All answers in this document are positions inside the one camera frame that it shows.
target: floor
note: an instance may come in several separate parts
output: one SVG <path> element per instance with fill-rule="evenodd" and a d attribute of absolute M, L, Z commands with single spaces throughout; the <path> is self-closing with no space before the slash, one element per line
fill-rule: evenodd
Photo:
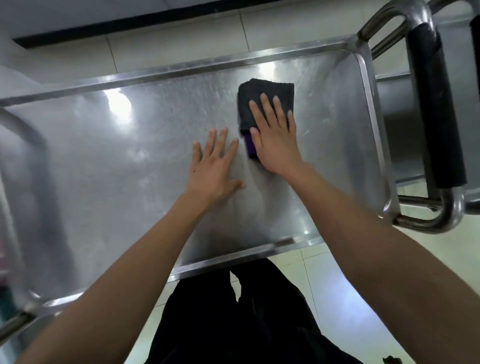
<path fill-rule="evenodd" d="M 35 62 L 42 63 L 41 72 L 28 63 L 19 64 L 18 69 L 41 82 L 61 82 L 352 34 L 385 2 L 280 1 L 37 48 L 31 52 Z M 442 15 L 464 11 L 462 2 L 454 5 Z M 372 42 L 399 23 L 399 19 L 391 21 Z M 377 74 L 408 70 L 404 43 L 395 45 L 374 65 Z M 399 187 L 399 193 L 423 195 L 426 186 L 419 182 Z M 404 213 L 424 216 L 430 211 L 407 208 Z M 475 217 L 466 217 L 459 228 L 442 236 L 407 233 L 480 291 L 479 232 Z M 365 363 L 381 363 L 388 355 L 401 358 L 403 363 L 413 362 L 347 282 L 324 243 L 270 259 L 297 285 L 322 332 L 340 348 Z M 239 296 L 240 283 L 235 276 L 231 281 Z M 126 363 L 145 361 L 165 302 L 176 284 L 166 285 Z"/>

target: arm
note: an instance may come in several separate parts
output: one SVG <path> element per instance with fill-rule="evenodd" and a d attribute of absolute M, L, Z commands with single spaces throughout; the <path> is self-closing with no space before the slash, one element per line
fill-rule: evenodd
<path fill-rule="evenodd" d="M 477 363 L 480 297 L 420 244 L 305 164 L 292 113 L 288 130 L 278 98 L 275 112 L 263 96 L 262 104 L 268 123 L 251 101 L 260 161 L 295 190 L 345 277 L 392 335 L 417 363 Z"/>
<path fill-rule="evenodd" d="M 210 130 L 203 158 L 193 144 L 187 189 L 171 210 L 127 250 L 28 347 L 24 363 L 123 363 L 201 216 L 243 187 L 227 178 L 238 140 Z"/>

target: person's right arm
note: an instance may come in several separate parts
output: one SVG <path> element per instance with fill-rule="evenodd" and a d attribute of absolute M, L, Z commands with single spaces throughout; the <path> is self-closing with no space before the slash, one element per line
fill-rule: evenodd
<path fill-rule="evenodd" d="M 480 297 L 420 244 L 304 163 L 293 114 L 287 129 L 278 98 L 275 112 L 266 96 L 261 99 L 268 122 L 250 102 L 260 161 L 288 181 L 345 277 L 400 345 L 417 363 L 478 363 Z"/>

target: microfiber towel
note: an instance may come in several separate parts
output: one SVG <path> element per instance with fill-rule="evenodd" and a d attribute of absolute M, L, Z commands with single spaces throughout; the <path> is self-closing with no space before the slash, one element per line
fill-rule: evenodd
<path fill-rule="evenodd" d="M 293 111 L 295 85 L 252 78 L 251 80 L 242 83 L 239 86 L 238 109 L 240 115 L 240 133 L 245 138 L 247 153 L 250 158 L 258 158 L 257 152 L 255 150 L 255 145 L 252 141 L 252 136 L 250 135 L 250 128 L 257 127 L 257 124 L 255 122 L 255 119 L 253 118 L 248 103 L 250 100 L 255 101 L 258 105 L 258 108 L 265 117 L 265 111 L 260 101 L 260 95 L 262 93 L 265 93 L 267 95 L 268 100 L 270 101 L 270 105 L 272 105 L 272 108 L 274 110 L 275 108 L 273 106 L 273 98 L 274 96 L 278 96 L 280 102 L 282 103 L 283 112 L 285 113 L 285 115 L 287 115 L 287 112 L 289 110 Z"/>

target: person's left arm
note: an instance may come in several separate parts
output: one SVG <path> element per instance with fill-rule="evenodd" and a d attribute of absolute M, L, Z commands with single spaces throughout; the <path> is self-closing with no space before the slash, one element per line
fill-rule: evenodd
<path fill-rule="evenodd" d="M 227 129 L 209 132 L 201 157 L 193 144 L 186 192 L 18 359 L 35 363 L 123 363 L 162 292 L 185 242 L 202 215 L 244 187 L 228 179 L 238 139 L 222 156 Z"/>

